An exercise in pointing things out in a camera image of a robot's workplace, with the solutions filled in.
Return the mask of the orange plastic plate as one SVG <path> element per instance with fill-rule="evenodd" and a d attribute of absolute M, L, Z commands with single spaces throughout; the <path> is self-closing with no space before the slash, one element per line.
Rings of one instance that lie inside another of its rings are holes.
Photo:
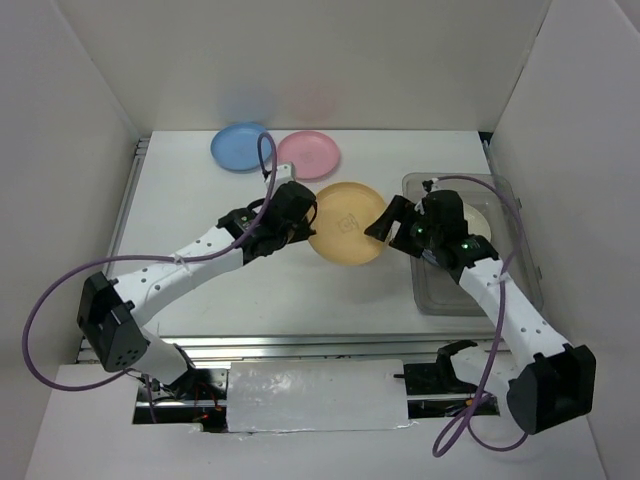
<path fill-rule="evenodd" d="M 364 231 L 385 211 L 387 203 L 373 188 L 357 182 L 338 182 L 316 194 L 318 213 L 313 250 L 324 260 L 342 266 L 359 266 L 379 257 L 387 240 L 375 240 Z"/>

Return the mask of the cream plastic plate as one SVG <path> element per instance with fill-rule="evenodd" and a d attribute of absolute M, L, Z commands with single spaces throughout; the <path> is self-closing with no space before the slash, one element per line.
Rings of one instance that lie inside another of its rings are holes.
<path fill-rule="evenodd" d="M 492 231 L 486 217 L 473 206 L 463 204 L 464 219 L 468 224 L 468 231 L 471 235 L 482 236 L 488 241 L 492 239 Z"/>

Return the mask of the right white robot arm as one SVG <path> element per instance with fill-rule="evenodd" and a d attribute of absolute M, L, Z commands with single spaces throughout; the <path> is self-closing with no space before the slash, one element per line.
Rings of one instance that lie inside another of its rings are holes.
<path fill-rule="evenodd" d="M 491 243 L 470 233 L 457 192 L 435 190 L 418 204 L 396 195 L 365 233 L 415 258 L 429 253 L 481 307 L 515 360 L 514 374 L 496 375 L 493 394 L 505 400 L 525 433 L 537 434 L 591 412 L 595 356 L 555 331 Z"/>

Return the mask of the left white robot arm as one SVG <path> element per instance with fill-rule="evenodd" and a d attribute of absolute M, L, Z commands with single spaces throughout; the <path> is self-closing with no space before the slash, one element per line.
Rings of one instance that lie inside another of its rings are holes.
<path fill-rule="evenodd" d="M 181 347 L 145 326 L 209 280 L 313 235 L 311 211 L 317 202 L 305 186 L 289 181 L 258 204 L 259 212 L 251 207 L 230 211 L 168 263 L 153 263 L 115 279 L 96 273 L 85 280 L 77 322 L 105 371 L 147 374 L 176 399 L 193 394 L 204 373 Z"/>

